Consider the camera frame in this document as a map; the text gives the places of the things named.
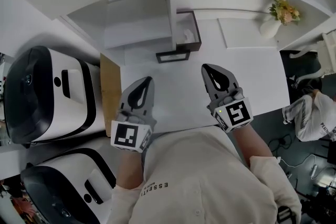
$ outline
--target flower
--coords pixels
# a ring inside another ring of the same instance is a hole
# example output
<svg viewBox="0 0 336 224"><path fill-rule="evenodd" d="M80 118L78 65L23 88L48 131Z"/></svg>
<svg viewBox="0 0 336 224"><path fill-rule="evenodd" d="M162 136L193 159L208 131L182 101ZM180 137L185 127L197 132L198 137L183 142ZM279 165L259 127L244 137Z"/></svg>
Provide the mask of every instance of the flower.
<svg viewBox="0 0 336 224"><path fill-rule="evenodd" d="M300 20L299 11L290 6L287 0L274 0L272 7L269 7L270 15L275 17L275 20L281 21L283 25Z"/></svg>

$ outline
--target white marker cube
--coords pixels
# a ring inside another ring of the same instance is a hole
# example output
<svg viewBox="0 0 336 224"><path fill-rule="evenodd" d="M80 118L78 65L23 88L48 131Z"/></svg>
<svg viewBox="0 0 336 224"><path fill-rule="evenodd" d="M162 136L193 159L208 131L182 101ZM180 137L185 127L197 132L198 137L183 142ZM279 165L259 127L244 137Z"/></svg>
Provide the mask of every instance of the white marker cube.
<svg viewBox="0 0 336 224"><path fill-rule="evenodd" d="M111 145L121 150L142 153L151 135L149 125L119 121L111 123Z"/></svg>
<svg viewBox="0 0 336 224"><path fill-rule="evenodd" d="M213 116L226 133L243 127L253 120L248 98L216 108Z"/></svg>

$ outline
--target white vase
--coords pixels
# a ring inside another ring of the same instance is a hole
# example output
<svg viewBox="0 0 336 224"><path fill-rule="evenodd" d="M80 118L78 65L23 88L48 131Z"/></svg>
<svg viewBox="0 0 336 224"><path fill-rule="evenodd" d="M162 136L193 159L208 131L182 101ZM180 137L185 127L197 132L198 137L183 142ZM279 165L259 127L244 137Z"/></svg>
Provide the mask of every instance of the white vase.
<svg viewBox="0 0 336 224"><path fill-rule="evenodd" d="M280 20L274 20L272 18L261 25L260 33L264 38L272 38L278 32L280 25Z"/></svg>

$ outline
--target open box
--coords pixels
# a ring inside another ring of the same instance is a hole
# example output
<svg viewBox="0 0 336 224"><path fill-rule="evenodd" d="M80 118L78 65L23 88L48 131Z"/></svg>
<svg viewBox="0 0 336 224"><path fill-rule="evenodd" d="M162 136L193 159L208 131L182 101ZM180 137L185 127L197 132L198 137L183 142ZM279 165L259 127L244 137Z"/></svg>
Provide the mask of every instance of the open box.
<svg viewBox="0 0 336 224"><path fill-rule="evenodd" d="M202 41L195 13L192 10L176 13L176 50L199 51Z"/></svg>

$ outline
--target person in white t-shirt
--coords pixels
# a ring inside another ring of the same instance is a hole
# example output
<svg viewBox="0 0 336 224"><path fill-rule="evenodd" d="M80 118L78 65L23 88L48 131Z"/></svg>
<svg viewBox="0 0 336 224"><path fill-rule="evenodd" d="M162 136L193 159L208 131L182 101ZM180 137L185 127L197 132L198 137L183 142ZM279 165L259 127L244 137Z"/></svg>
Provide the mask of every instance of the person in white t-shirt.
<svg viewBox="0 0 336 224"><path fill-rule="evenodd" d="M108 223L274 224L283 208L300 223L299 198L266 143L251 125L233 136L247 166L216 126L160 136L144 168L124 151Z"/></svg>
<svg viewBox="0 0 336 224"><path fill-rule="evenodd" d="M326 135L336 140L336 96L333 99L313 90L282 109L284 124L295 120L295 133L301 141L318 140Z"/></svg>

